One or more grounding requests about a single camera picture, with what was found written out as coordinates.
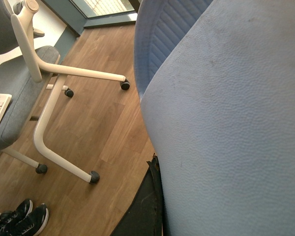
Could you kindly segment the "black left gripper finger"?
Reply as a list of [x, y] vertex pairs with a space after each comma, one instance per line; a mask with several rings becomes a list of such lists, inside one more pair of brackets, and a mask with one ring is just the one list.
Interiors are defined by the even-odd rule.
[[158, 157], [154, 155], [147, 164], [139, 189], [112, 236], [163, 235], [163, 190]]

